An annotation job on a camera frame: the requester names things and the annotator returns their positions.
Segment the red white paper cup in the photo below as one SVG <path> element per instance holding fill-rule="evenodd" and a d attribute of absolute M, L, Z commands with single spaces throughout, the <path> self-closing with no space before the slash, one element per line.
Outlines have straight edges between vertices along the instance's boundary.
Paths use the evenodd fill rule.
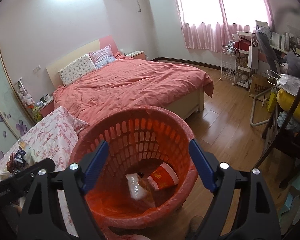
<path fill-rule="evenodd" d="M 179 183 L 177 174 L 167 163 L 162 163 L 148 176 L 147 180 L 155 191 L 168 189 Z"/>

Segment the clear plastic wrapper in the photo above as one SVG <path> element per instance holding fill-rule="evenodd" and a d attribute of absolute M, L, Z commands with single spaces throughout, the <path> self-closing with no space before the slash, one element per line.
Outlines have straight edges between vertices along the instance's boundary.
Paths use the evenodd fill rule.
<path fill-rule="evenodd" d="M 137 200 L 138 197 L 138 175 L 137 173 L 131 173 L 126 175 L 127 184 L 130 192 L 130 196 L 132 199 Z"/>

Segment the red plaid scrunchie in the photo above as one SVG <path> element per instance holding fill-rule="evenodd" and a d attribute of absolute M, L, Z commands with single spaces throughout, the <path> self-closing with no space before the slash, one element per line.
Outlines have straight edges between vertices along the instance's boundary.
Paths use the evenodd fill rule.
<path fill-rule="evenodd" d="M 10 172 L 11 174 L 13 174 L 17 170 L 15 156 L 16 156 L 15 153 L 11 153 L 11 155 L 9 157 L 9 161 L 6 163 L 7 171 Z"/>

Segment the dark blue snack wrapper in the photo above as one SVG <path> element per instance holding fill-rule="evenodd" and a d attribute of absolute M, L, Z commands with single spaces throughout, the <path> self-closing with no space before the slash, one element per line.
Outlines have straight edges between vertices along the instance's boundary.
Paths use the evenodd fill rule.
<path fill-rule="evenodd" d="M 17 152 L 15 154 L 16 154 L 16 156 L 15 156 L 15 162 L 16 162 L 16 165 L 17 165 L 17 170 L 15 172 L 20 172 L 26 166 L 26 163 L 23 160 L 23 156 L 25 154 L 25 151 L 19 146 L 19 148 L 18 148 L 18 150 L 17 150 Z"/>

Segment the green grey cloth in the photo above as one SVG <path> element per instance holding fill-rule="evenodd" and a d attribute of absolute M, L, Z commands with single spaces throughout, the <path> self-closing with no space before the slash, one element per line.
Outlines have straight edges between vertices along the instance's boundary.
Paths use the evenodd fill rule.
<path fill-rule="evenodd" d="M 31 148 L 30 146 L 26 146 L 24 151 L 25 151 L 25 154 L 23 156 L 23 160 L 25 161 L 27 167 L 30 167 L 30 166 L 42 161 L 42 157 L 40 157 L 36 153 L 36 151 L 33 148 Z"/>

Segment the white crumpled tissue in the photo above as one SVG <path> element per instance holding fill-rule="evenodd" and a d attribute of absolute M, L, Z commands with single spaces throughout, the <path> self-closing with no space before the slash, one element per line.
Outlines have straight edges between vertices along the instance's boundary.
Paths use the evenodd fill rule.
<path fill-rule="evenodd" d="M 0 170 L 0 177 L 9 177 L 11 173 L 8 170 Z"/>

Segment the brown shoe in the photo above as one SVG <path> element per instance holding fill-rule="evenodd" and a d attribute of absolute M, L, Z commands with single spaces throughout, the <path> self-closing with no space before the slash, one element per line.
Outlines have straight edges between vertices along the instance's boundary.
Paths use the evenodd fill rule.
<path fill-rule="evenodd" d="M 194 216 L 189 223 L 189 228 L 185 237 L 185 240 L 190 240 L 196 234 L 196 231 L 200 227 L 201 222 L 203 221 L 202 216 Z"/>

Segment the floral pink white tablecloth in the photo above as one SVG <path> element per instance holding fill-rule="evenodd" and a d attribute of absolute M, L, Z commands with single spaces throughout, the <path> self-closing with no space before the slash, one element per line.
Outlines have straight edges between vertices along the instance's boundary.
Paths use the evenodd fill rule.
<path fill-rule="evenodd" d="M 79 133 L 89 126 L 88 122 L 74 117 L 66 108 L 58 107 L 33 126 L 21 140 L 34 150 L 36 160 L 50 158 L 55 163 L 55 171 L 62 171 L 69 166 L 70 155 L 78 141 Z M 18 146 L 16 142 L 1 159 L 1 171 L 6 171 L 6 163 Z M 63 191 L 58 190 L 58 198 L 67 232 L 78 236 Z"/>

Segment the wardrobe with flower doors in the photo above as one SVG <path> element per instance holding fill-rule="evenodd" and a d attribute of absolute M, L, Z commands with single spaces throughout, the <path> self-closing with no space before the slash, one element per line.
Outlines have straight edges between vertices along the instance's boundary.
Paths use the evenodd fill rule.
<path fill-rule="evenodd" d="M 0 51 L 0 160 L 32 126 L 6 72 Z"/>

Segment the left pink nightstand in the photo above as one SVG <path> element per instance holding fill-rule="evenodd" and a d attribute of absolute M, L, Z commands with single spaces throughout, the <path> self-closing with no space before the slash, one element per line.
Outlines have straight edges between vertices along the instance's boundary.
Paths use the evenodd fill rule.
<path fill-rule="evenodd" d="M 39 112 L 43 117 L 46 117 L 49 115 L 51 112 L 54 111 L 54 100 L 53 97 L 51 97 L 47 102 L 45 102 L 40 108 Z"/>

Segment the pink nightstand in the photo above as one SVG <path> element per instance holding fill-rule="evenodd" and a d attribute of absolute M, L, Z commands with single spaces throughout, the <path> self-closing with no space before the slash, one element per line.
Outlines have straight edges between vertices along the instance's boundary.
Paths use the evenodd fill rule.
<path fill-rule="evenodd" d="M 144 51 L 133 51 L 129 54 L 126 54 L 126 57 L 131 57 L 131 58 L 134 58 L 134 59 L 140 59 L 140 60 L 146 60 L 146 54 Z"/>
<path fill-rule="evenodd" d="M 43 117 L 46 117 L 49 115 L 51 112 L 54 111 L 54 100 L 53 97 L 51 97 L 47 102 L 45 102 L 40 108 L 39 112 Z"/>

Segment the dark wooden chair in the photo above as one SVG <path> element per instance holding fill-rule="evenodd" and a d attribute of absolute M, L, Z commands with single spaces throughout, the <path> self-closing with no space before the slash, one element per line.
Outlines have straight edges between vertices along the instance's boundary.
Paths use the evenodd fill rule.
<path fill-rule="evenodd" d="M 276 105 L 266 121 L 262 133 L 264 150 L 255 167 L 258 168 L 273 149 L 288 155 L 293 161 L 293 168 L 279 185 L 279 188 L 285 189 L 300 172 L 300 78 L 279 75 L 270 69 L 267 74 L 272 85 L 268 92 L 275 90 Z"/>

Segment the hanging plush toy organizer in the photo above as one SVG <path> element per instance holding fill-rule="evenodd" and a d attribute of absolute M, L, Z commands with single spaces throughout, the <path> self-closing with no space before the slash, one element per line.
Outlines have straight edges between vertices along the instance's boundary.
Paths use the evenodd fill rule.
<path fill-rule="evenodd" d="M 14 84 L 16 93 L 21 101 L 21 103 L 23 104 L 23 106 L 25 107 L 25 109 L 28 111 L 28 113 L 30 114 L 32 120 L 35 123 L 40 122 L 40 120 L 42 120 L 43 116 L 40 113 L 36 102 L 34 101 L 32 95 L 27 91 L 27 89 L 25 88 L 23 82 L 22 82 L 22 77 Z"/>

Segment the red plastic laundry basket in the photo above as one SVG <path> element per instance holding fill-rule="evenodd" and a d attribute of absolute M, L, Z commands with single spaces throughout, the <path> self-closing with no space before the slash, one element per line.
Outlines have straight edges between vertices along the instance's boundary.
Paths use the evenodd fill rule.
<path fill-rule="evenodd" d="M 187 123 L 175 113 L 155 106 L 124 108 L 102 117 L 80 136 L 70 161 L 79 162 L 109 144 L 108 159 L 95 187 L 85 199 L 100 227 L 144 229 L 159 224 L 182 206 L 198 177 L 189 154 L 194 138 Z M 154 206 L 133 200 L 127 174 L 149 176 L 161 164 L 176 173 L 178 184 L 153 193 Z"/>

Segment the beige pink headboard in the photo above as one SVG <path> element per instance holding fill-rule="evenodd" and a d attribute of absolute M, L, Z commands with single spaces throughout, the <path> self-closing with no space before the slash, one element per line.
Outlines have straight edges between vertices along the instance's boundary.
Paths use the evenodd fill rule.
<path fill-rule="evenodd" d="M 112 36 L 106 36 L 103 38 L 100 38 L 98 40 L 94 40 L 93 42 L 87 43 L 74 51 L 68 53 L 64 57 L 61 57 L 53 64 L 49 65 L 46 70 L 50 77 L 50 80 L 54 86 L 55 89 L 58 88 L 58 86 L 62 85 L 62 80 L 58 74 L 58 72 L 66 67 L 68 64 L 72 63 L 79 57 L 83 56 L 84 54 L 88 54 L 89 52 L 100 50 L 107 45 L 111 46 L 111 51 L 113 54 L 116 54 L 119 50 L 117 48 L 117 45 L 115 41 L 113 40 Z"/>

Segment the brown paper shopping bag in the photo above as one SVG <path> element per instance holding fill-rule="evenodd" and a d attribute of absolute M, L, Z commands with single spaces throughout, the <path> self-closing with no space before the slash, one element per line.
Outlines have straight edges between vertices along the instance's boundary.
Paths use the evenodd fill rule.
<path fill-rule="evenodd" d="M 249 96 L 254 97 L 261 92 L 269 89 L 271 84 L 268 82 L 268 78 L 262 75 L 253 74 L 251 79 L 251 84 L 249 88 Z"/>

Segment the floral white pillow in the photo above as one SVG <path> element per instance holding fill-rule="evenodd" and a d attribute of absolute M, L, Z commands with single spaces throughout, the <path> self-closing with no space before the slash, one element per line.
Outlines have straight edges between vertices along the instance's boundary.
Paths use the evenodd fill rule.
<path fill-rule="evenodd" d="M 58 71 L 61 81 L 65 87 L 73 84 L 78 79 L 96 69 L 95 64 L 89 54 L 76 59 L 66 67 Z"/>

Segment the grey plush toy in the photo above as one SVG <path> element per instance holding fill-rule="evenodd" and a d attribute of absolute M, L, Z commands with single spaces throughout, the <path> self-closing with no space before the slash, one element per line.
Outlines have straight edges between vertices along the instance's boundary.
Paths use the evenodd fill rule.
<path fill-rule="evenodd" d="M 290 52 L 283 57 L 280 69 L 282 74 L 300 78 L 300 59 L 293 52 Z"/>

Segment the bed with coral duvet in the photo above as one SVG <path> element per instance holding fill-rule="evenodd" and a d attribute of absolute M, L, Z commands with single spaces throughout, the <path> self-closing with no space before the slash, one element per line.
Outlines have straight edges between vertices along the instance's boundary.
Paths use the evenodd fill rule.
<path fill-rule="evenodd" d="M 197 90 L 213 95 L 207 72 L 186 64 L 154 62 L 116 54 L 116 60 L 53 93 L 54 107 L 93 124 L 119 109 L 165 108 Z"/>

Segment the striped pink pillow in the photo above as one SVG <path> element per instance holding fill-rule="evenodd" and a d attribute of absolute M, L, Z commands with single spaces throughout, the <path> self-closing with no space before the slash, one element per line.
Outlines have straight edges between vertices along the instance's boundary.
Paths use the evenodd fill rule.
<path fill-rule="evenodd" d="M 116 60 L 110 45 L 107 45 L 100 50 L 90 52 L 89 56 L 92 59 L 96 69 L 100 69 Z"/>

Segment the white shelf cart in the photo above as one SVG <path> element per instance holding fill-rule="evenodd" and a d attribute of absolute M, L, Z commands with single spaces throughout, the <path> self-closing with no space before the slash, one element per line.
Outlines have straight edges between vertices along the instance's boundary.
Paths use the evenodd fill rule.
<path fill-rule="evenodd" d="M 237 53 L 237 68 L 238 80 L 237 84 L 246 90 L 249 90 L 252 74 L 252 59 L 253 47 L 257 45 L 255 33 L 238 31 L 238 53 Z"/>

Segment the grey office chair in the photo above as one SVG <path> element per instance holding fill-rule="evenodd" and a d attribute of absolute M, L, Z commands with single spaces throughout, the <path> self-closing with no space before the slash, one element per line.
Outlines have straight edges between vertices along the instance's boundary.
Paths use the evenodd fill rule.
<path fill-rule="evenodd" d="M 281 70 L 279 60 L 277 58 L 277 54 L 270 45 L 269 38 L 265 33 L 262 33 L 258 30 L 256 31 L 256 36 L 258 39 L 258 45 L 266 56 L 267 62 L 270 66 L 270 70 L 280 75 Z"/>

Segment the right pink nightstand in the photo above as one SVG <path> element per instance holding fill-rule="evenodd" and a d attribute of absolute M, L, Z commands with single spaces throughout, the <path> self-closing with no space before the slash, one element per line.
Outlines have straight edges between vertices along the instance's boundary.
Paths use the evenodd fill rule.
<path fill-rule="evenodd" d="M 134 59 L 140 59 L 140 60 L 146 60 L 146 54 L 144 51 L 133 51 L 129 54 L 126 54 L 126 57 L 131 57 L 131 58 L 134 58 Z"/>

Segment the pink window curtain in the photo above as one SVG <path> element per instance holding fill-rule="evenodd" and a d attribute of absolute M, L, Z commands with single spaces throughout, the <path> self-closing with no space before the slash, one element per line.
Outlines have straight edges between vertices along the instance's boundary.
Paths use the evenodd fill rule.
<path fill-rule="evenodd" d="M 254 32 L 256 22 L 273 26 L 268 0 L 175 0 L 187 49 L 220 52 L 238 31 Z"/>

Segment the white wall socket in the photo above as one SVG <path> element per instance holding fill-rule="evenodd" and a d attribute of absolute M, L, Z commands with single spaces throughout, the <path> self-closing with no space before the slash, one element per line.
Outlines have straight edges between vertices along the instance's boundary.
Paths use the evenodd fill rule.
<path fill-rule="evenodd" d="M 41 66 L 38 65 L 36 68 L 33 69 L 33 72 L 34 72 L 34 73 L 37 73 L 37 72 L 40 71 L 40 70 L 41 70 Z"/>

